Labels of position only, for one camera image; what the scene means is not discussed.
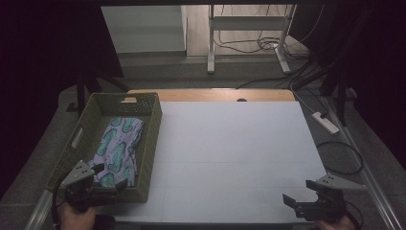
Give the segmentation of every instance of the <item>paisley fabric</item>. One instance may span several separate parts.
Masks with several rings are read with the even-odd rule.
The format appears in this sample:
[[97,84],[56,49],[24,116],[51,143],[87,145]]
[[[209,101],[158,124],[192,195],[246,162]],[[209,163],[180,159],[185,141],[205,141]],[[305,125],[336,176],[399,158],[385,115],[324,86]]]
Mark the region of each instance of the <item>paisley fabric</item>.
[[135,149],[141,138],[144,122],[137,118],[113,118],[105,130],[90,167],[104,164],[104,171],[95,176],[103,187],[111,188],[123,180],[134,186],[137,174]]

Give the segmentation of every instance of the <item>dark wall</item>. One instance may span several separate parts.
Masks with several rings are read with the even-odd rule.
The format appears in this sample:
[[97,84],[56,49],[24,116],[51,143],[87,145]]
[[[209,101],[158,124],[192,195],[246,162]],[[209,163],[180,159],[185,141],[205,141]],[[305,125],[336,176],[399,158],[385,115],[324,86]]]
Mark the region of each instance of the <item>dark wall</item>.
[[53,118],[58,94],[88,69],[123,73],[98,6],[1,3],[0,33],[2,196]]
[[406,169],[406,4],[380,1],[349,60],[355,107]]
[[[325,30],[323,27],[317,27],[316,35],[306,42],[315,47],[322,66],[337,57],[361,11],[362,6],[338,5],[327,29],[326,48],[320,50],[314,45],[324,43],[324,34],[319,31]],[[348,86],[358,95],[355,108],[406,169],[405,25],[405,1],[378,1],[346,58],[345,73]],[[334,75],[328,77],[329,82],[336,81]]]

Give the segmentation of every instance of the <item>white table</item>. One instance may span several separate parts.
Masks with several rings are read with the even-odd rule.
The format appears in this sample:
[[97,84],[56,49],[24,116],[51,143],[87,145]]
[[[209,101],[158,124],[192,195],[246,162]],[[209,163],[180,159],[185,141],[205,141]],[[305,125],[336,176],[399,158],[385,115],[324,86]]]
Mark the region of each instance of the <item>white table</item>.
[[101,211],[140,223],[304,222],[282,194],[315,201],[326,174],[297,102],[161,102],[146,204]]

